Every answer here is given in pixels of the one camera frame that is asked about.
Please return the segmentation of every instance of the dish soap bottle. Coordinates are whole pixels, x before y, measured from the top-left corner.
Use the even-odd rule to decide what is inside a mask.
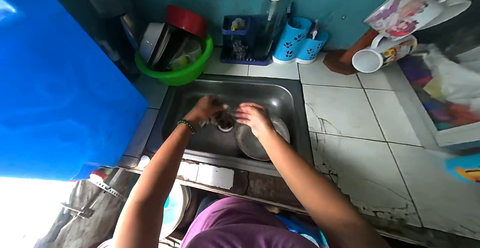
[[[257,61],[268,58],[270,50],[275,48],[279,36],[287,21],[285,0],[265,0],[261,6],[260,26],[255,39],[254,57]]]

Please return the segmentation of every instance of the blue dish rack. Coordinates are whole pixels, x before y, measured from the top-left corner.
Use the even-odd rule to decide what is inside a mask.
[[[231,30],[232,21],[236,18],[242,18],[245,20],[245,29],[243,30]],[[260,26],[260,15],[229,15],[223,18],[222,34],[223,34],[223,46],[220,54],[220,61],[227,64],[244,64],[244,65],[257,65],[267,66],[271,64],[272,55],[269,54],[266,59],[255,59],[255,40]],[[247,55],[244,60],[237,60],[233,54],[232,43],[234,40],[240,40],[243,45],[248,46]]]

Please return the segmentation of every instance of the red container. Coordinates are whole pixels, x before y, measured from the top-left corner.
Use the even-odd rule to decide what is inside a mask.
[[[207,20],[194,12],[169,5],[166,8],[165,22],[203,39],[207,38]]]

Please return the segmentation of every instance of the kitchen counter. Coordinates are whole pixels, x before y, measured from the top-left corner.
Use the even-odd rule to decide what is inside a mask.
[[[222,64],[218,55],[214,49],[205,73],[301,81],[315,167],[381,233],[431,247],[479,245],[473,239],[480,239],[480,186],[449,175],[445,157],[421,146],[382,70],[398,67],[344,76],[323,65],[324,54],[310,65],[267,67]],[[135,86],[150,103],[145,116],[151,120],[167,88],[144,76]],[[153,123],[144,123],[139,135],[152,128]],[[152,155],[138,148],[146,140],[143,136],[127,148],[124,168],[141,172],[135,159]],[[187,159],[177,177],[182,184],[304,213],[280,177]]]

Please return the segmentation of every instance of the stainless steel sink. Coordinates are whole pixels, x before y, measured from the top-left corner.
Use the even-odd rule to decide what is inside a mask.
[[[313,163],[302,85],[291,79],[202,75],[187,85],[170,86],[148,138],[147,149],[156,152],[177,126],[177,121],[199,98],[210,94],[218,95],[221,102],[229,105],[229,110],[242,102],[265,106],[271,115],[285,122],[292,147]],[[235,133],[240,125],[235,123],[230,132],[222,132],[213,125],[200,129],[191,137],[183,158],[278,176],[271,162],[253,160],[238,147]]]

